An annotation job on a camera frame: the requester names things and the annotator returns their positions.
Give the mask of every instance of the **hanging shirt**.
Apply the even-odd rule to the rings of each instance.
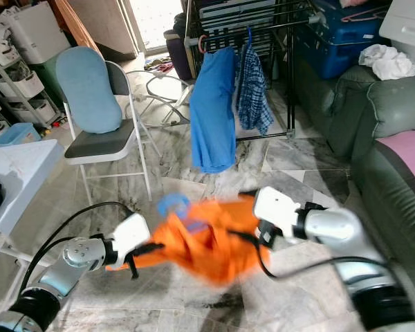
[[[236,59],[232,47],[204,54],[190,98],[192,164],[218,173],[235,164],[232,113]]]
[[[241,52],[237,112],[243,129],[257,128],[266,134],[273,117],[266,99],[266,81],[260,59],[250,44]]]

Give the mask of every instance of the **folding chair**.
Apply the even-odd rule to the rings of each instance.
[[[87,179],[117,176],[143,175],[147,196],[151,200],[139,126],[146,132],[156,153],[161,155],[133,107],[131,87],[123,69],[113,62],[104,61],[94,50],[79,46],[64,51],[57,58],[56,72],[74,139],[64,156],[69,165],[80,166],[89,204],[92,205],[92,197]],[[132,119],[122,119],[122,109],[115,95],[129,97]],[[75,134],[73,119],[82,129],[78,136]],[[140,152],[142,172],[86,175],[84,164],[120,160],[131,151],[135,141]]]

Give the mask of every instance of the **orange towel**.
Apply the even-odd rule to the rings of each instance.
[[[160,225],[151,238],[151,242],[165,247],[134,257],[136,267],[172,261],[213,284],[233,282],[259,264],[255,247],[229,233],[255,233],[258,219],[252,214],[253,203],[251,196],[229,203],[204,201],[191,205],[183,220],[176,214],[169,215],[167,223]],[[267,249],[261,248],[261,256],[267,260]]]

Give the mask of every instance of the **metal rack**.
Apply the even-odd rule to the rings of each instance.
[[[58,118],[61,118],[62,112],[58,109],[57,105],[51,100],[50,96],[47,94],[45,90],[40,92],[40,95],[43,96],[44,99],[48,100],[50,105],[52,106],[55,115],[48,121],[45,121],[40,114],[34,109],[34,107],[29,103],[29,100],[35,98],[36,96],[32,98],[27,98],[21,93],[20,89],[15,86],[14,82],[10,79],[8,73],[6,72],[6,69],[14,66],[15,64],[19,63],[20,61],[23,61],[21,57],[18,57],[17,59],[13,60],[11,63],[2,66],[0,65],[0,76],[5,80],[6,83],[8,83],[9,87],[14,91],[16,97],[6,97],[0,92],[0,102],[12,113],[14,114],[20,121],[25,122],[23,119],[21,119],[18,114],[13,112],[12,106],[9,104],[10,102],[21,102],[26,109],[31,112],[35,118],[39,121],[39,124],[41,124],[44,128],[50,129],[52,126],[52,123],[56,121]]]
[[[317,10],[311,0],[189,0],[187,4],[187,21],[185,46],[190,48],[193,67],[199,74],[203,55],[201,47],[207,52],[232,46],[236,53],[248,42],[248,29],[252,31],[252,47],[261,60],[268,64],[269,86],[272,85],[272,71],[276,52],[285,52],[287,57],[287,121],[286,131],[268,135],[237,138],[254,140],[278,136],[295,135],[295,27],[314,24],[320,21]],[[279,35],[286,29],[286,45]]]

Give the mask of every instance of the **gray chair seat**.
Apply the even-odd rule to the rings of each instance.
[[[82,131],[66,150],[64,156],[72,159],[116,154],[123,151],[133,133],[132,119],[123,120],[120,128],[109,133]]]

